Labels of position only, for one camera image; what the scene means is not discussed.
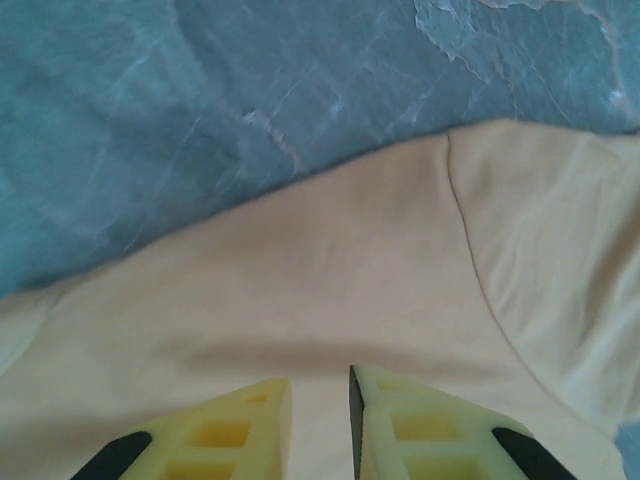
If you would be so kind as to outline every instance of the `square hole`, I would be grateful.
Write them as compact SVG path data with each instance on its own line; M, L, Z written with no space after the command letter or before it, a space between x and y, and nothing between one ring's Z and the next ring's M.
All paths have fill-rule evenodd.
M391 415L397 440L451 441L462 437L456 419L447 413L398 412Z
M234 463L172 463L162 480L231 480Z
M488 480L473 458L408 457L405 467L411 480Z
M251 422L208 420L198 425L187 438L190 447L243 447L251 431Z

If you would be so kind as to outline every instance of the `sleeve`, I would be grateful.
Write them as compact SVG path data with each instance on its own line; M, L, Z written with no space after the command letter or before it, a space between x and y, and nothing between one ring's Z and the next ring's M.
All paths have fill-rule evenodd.
M497 122L451 140L494 319L549 393L613 435L640 417L640 137Z

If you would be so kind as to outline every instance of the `blue surface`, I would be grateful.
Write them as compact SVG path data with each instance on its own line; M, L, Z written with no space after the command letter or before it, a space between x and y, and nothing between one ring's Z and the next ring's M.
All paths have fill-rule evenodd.
M638 25L614 0L0 0L0 296L413 136L636 130Z

